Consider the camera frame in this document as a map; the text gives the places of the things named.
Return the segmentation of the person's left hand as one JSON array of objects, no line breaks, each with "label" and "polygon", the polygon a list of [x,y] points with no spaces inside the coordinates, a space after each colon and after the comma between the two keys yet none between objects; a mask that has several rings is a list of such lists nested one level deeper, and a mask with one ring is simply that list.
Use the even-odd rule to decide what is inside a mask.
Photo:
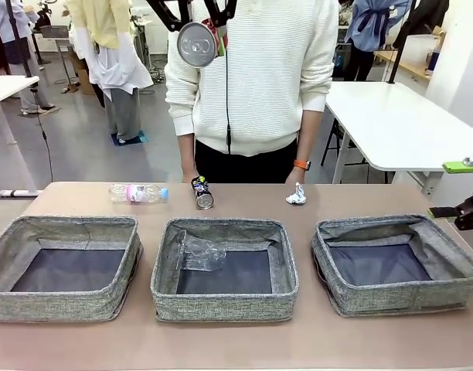
[{"label": "person's left hand", "polygon": [[306,170],[294,167],[288,177],[286,178],[285,183],[294,185],[296,182],[303,184],[305,182]]}]

